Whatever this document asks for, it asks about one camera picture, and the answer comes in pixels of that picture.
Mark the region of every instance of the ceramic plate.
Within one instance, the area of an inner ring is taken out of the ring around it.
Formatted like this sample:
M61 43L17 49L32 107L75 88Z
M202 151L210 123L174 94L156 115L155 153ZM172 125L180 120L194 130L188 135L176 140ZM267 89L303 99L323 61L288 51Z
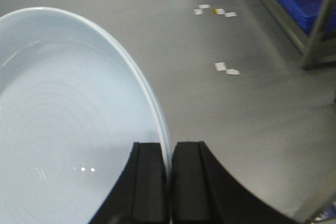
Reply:
M170 147L158 103L120 44L52 8L0 18L0 223L88 223L133 142Z

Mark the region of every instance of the shelf leg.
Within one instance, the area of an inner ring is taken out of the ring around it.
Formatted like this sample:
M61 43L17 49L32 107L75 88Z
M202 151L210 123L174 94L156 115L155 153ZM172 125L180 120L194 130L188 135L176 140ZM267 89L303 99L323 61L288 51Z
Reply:
M317 62L316 47L322 41L324 35L324 29L328 24L329 17L332 13L332 9L336 3L336 0L323 0L319 15L314 22L313 30L310 34L309 43L306 51L303 53L303 69L313 69Z

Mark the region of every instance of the gray floor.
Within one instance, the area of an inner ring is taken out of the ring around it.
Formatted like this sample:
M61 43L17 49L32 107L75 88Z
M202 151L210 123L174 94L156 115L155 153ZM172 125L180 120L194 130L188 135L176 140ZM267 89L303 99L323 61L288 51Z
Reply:
M237 17L194 15L199 4ZM151 83L172 146L205 141L248 189L292 216L336 163L335 69L305 72L260 0L0 0L69 10L124 45ZM217 72L224 61L240 76Z

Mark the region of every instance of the metal shelf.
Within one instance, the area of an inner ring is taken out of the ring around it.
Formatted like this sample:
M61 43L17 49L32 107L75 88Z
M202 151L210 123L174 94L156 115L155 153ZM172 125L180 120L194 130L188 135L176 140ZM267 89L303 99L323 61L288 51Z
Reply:
M314 23L310 36L307 36L302 31L277 0L262 1L303 54L302 67L304 69L315 68L319 64L322 56L336 52L336 37L323 40L324 27L331 14L332 8L335 5L335 0L323 0L320 13Z

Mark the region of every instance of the paper scrap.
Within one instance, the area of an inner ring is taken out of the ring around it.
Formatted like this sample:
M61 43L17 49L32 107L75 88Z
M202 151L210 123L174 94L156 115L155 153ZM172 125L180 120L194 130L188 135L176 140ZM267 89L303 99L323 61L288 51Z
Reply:
M210 8L210 5L199 5L199 9Z
M225 70L227 70L226 65L225 65L224 62L215 63L215 67L216 67L217 71L225 71Z
M211 11L212 11L213 14L217 14L217 15L225 14L225 10L224 9L215 9L215 8L212 8Z
M203 10L202 9L194 9L194 14L195 15L203 14Z
M226 74L229 74L231 76L236 76L240 74L240 72L237 69L228 69L226 70Z
M225 17L227 17L227 18L231 18L231 17L235 17L235 16L237 16L237 14L235 12L225 14Z

